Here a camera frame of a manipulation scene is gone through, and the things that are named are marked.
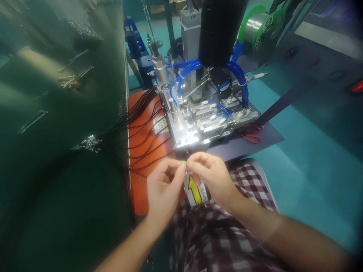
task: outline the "black motor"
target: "black motor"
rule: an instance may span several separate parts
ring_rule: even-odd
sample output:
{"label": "black motor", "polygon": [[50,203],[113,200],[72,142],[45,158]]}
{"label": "black motor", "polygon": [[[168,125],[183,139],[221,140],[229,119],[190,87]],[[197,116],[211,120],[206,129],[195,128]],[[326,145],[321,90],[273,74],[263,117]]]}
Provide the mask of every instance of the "black motor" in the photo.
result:
{"label": "black motor", "polygon": [[199,62],[208,67],[226,66],[248,0],[203,0]]}

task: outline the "plaid shirt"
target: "plaid shirt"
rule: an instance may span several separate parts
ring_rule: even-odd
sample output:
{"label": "plaid shirt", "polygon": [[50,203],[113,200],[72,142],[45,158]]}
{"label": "plaid shirt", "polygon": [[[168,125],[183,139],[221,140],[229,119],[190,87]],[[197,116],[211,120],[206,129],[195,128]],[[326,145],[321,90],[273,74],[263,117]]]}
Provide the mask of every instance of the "plaid shirt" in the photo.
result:
{"label": "plaid shirt", "polygon": [[[230,171],[242,195],[278,212],[252,163]],[[171,222],[172,271],[285,271],[287,266],[213,200],[178,206]]]}

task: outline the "green reel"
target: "green reel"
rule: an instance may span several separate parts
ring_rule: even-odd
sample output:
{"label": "green reel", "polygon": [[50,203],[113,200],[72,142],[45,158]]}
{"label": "green reel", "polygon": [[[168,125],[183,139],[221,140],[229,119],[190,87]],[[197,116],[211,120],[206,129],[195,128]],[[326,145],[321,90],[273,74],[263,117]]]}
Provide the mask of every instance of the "green reel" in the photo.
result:
{"label": "green reel", "polygon": [[257,5],[243,18],[238,41],[252,43],[253,51],[258,53],[266,32],[272,30],[277,37],[284,21],[285,11],[283,9],[275,10],[269,15],[263,5]]}

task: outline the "green panel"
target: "green panel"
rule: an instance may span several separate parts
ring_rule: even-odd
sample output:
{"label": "green panel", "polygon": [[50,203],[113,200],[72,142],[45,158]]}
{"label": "green panel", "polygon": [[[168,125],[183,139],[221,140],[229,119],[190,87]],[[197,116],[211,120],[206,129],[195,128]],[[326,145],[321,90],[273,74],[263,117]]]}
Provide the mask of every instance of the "green panel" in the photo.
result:
{"label": "green panel", "polygon": [[[99,4],[93,12],[81,1],[0,4],[2,238],[6,212],[33,177],[86,137],[107,130],[126,112],[128,91],[122,1]],[[69,21],[89,23],[102,41],[76,41]],[[84,87],[59,88],[58,77],[89,66],[95,68]],[[19,134],[39,110],[49,113]],[[115,162],[88,150],[66,162],[53,178],[39,180],[46,190],[22,227],[18,250],[0,245],[0,271],[90,271],[129,234],[124,180]]]}

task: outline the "red button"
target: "red button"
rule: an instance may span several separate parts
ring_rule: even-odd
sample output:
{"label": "red button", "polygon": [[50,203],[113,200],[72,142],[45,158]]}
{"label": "red button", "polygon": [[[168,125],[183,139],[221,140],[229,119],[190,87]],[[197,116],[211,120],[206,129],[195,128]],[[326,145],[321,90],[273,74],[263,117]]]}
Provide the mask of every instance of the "red button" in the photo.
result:
{"label": "red button", "polygon": [[363,93],[363,80],[356,83],[353,87],[350,89],[351,94],[361,94]]}

